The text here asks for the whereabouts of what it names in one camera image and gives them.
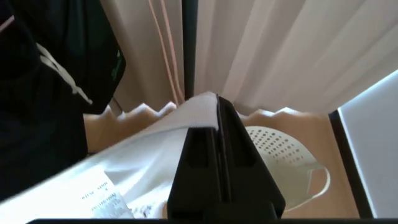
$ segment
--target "black pole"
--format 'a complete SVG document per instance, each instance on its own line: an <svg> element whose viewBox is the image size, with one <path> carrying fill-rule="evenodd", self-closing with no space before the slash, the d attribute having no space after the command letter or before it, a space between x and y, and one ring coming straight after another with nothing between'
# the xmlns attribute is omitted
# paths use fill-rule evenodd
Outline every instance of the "black pole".
<svg viewBox="0 0 398 224"><path fill-rule="evenodd" d="M185 99L193 97L197 45L198 0L182 0L182 37Z"/></svg>

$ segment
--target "brown floor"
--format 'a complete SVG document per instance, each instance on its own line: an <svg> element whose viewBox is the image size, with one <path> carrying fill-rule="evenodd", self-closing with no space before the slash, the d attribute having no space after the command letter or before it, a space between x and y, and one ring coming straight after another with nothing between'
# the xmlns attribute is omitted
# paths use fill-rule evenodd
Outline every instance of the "brown floor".
<svg viewBox="0 0 398 224"><path fill-rule="evenodd" d="M111 110L101 116L85 115L89 151L98 152L137 133L173 111L171 106L158 114L150 108L132 111L117 119ZM299 140L331 175L329 190L311 202L286 212L283 218L358 218L358 211L348 183L340 152L327 115L283 110L275 114L260 111L242 118L245 126L266 126ZM315 172L311 191L318 192L325 184L325 173Z"/></svg>

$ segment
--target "black strip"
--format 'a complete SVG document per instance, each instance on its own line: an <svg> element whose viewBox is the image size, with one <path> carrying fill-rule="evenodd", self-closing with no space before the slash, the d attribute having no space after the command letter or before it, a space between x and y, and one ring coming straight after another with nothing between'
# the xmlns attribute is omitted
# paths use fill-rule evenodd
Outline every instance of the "black strip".
<svg viewBox="0 0 398 224"><path fill-rule="evenodd" d="M193 97L197 46L198 0L182 0L185 99Z"/></svg>
<svg viewBox="0 0 398 224"><path fill-rule="evenodd" d="M341 160L347 173L351 191L354 195L355 204L358 209L359 217L373 218L372 210L365 193L361 178L355 166L355 161L351 148L349 147L347 135L341 122L340 114L337 110L329 114L329 120L335 134L338 149L340 150Z"/></svg>

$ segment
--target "green logo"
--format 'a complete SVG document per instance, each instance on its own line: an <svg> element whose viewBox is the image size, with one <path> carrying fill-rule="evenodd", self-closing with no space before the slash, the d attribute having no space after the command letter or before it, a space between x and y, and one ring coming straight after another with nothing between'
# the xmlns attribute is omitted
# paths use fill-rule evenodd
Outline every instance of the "green logo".
<svg viewBox="0 0 398 224"><path fill-rule="evenodd" d="M122 57L120 57L120 50L118 50L118 54L116 55L116 57L118 58L118 64L116 65L116 67L114 69L112 69L112 80L115 81L116 77L118 75L119 69L120 69L120 64L122 64Z"/></svg>

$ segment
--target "white laundry basket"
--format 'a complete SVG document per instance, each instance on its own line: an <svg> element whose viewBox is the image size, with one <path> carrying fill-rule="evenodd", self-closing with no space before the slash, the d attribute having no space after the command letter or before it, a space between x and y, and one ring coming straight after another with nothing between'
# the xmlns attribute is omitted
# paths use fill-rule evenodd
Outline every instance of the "white laundry basket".
<svg viewBox="0 0 398 224"><path fill-rule="evenodd" d="M285 198L285 211L297 208L328 190L328 169L319 164L298 140L272 128L249 126L246 130ZM319 193L310 195L312 171L318 169L325 170L327 180Z"/></svg>

